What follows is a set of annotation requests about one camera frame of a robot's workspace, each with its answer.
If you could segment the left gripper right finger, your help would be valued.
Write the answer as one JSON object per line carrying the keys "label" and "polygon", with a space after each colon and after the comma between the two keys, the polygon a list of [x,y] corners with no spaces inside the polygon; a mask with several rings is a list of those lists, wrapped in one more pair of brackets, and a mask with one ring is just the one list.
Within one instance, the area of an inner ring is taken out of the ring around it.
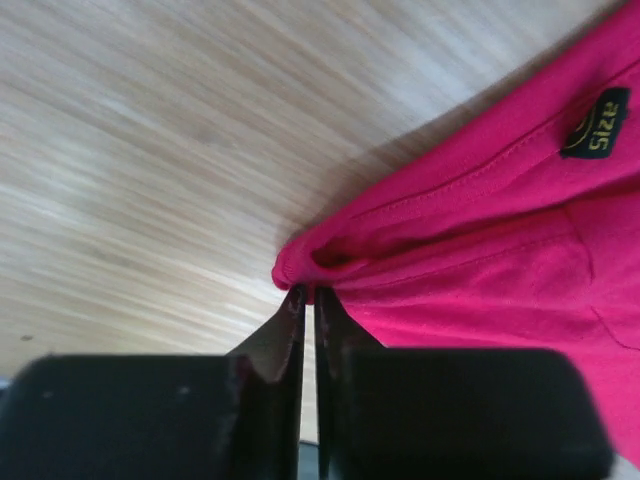
{"label": "left gripper right finger", "polygon": [[604,479],[614,448],[548,349],[388,348],[315,294],[323,479]]}

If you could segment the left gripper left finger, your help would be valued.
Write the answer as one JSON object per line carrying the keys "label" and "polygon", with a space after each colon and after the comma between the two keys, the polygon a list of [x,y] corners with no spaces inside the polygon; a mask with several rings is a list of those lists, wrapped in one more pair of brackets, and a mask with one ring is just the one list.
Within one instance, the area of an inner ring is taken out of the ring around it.
{"label": "left gripper left finger", "polygon": [[47,355],[1,394],[5,479],[293,479],[306,292],[224,355]]}

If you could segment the magenta t-shirt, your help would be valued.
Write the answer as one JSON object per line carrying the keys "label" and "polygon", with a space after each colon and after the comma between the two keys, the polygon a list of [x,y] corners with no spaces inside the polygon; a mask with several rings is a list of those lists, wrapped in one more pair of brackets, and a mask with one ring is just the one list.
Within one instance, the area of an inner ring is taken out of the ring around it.
{"label": "magenta t-shirt", "polygon": [[545,347],[639,459],[639,5],[288,243],[388,346]]}

